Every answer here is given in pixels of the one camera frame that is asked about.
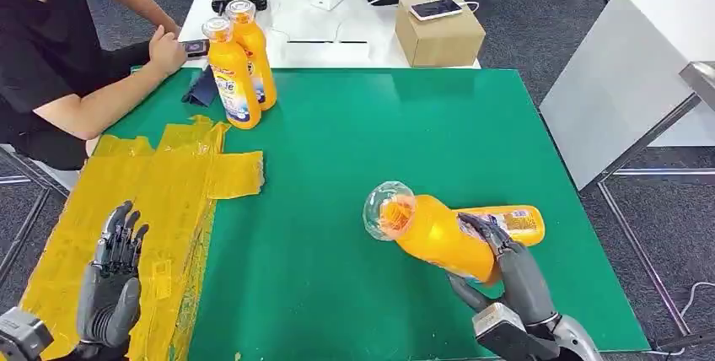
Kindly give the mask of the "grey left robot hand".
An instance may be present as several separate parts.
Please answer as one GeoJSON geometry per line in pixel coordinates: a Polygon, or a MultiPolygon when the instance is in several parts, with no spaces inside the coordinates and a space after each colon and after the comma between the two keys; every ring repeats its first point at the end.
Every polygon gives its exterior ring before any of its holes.
{"type": "Polygon", "coordinates": [[[139,259],[148,226],[135,229],[140,213],[123,202],[107,218],[86,266],[77,311],[82,342],[118,348],[140,316],[139,259]]]}

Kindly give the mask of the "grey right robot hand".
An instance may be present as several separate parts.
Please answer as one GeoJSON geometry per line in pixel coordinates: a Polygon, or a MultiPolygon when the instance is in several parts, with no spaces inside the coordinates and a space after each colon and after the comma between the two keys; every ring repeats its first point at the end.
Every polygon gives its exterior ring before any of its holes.
{"type": "Polygon", "coordinates": [[[476,313],[499,302],[516,312],[525,326],[537,326],[559,317],[546,280],[530,251],[513,240],[492,218],[485,220],[470,213],[458,213],[464,226],[474,229],[490,247],[504,286],[503,295],[490,299],[472,288],[464,278],[448,275],[454,292],[476,313]]]}

